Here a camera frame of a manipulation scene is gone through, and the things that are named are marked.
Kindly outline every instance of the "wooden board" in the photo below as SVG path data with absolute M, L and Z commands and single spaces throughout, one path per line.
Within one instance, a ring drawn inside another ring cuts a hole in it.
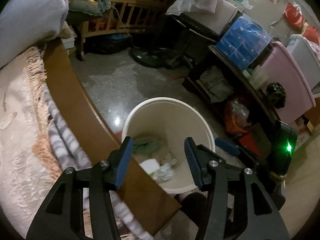
M 111 151 L 119 148 L 120 142 L 84 91 L 61 39 L 48 43 L 44 67 L 51 96 L 92 164 L 108 158 Z M 167 195 L 133 159 L 118 194 L 151 235 L 155 235 L 180 208 L 179 203 Z

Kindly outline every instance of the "gray pillow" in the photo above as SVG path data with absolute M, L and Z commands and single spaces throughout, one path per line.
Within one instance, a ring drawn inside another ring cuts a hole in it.
M 66 22 L 68 25 L 73 25 L 101 17 L 102 13 L 97 6 L 84 0 L 73 0 L 69 3 L 69 12 Z

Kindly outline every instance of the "black bag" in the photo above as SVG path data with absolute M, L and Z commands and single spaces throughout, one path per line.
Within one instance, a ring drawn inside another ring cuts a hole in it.
M 85 39 L 84 52 L 109 55 L 127 49 L 132 44 L 130 34 L 104 34 Z

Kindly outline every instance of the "white storage box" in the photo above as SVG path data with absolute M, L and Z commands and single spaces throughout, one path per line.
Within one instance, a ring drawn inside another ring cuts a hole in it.
M 287 51 L 297 62 L 310 89 L 313 89 L 320 82 L 320 64 L 308 42 L 301 35 L 295 35 Z
M 69 39 L 61 39 L 63 46 L 65 49 L 70 49 L 73 48 L 75 46 L 75 38 L 71 37 Z

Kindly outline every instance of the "fringe of rug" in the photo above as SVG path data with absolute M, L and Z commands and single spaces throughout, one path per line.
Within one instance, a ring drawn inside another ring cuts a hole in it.
M 40 50 L 37 47 L 27 49 L 23 53 L 23 58 L 28 63 L 26 72 L 29 79 L 31 95 L 39 127 L 38 138 L 32 147 L 32 152 L 49 171 L 50 176 L 55 182 L 62 173 L 62 170 L 59 167 L 57 160 L 52 155 L 49 140 L 49 109 L 45 102 L 43 92 L 43 86 L 45 85 L 47 75 L 44 70 Z

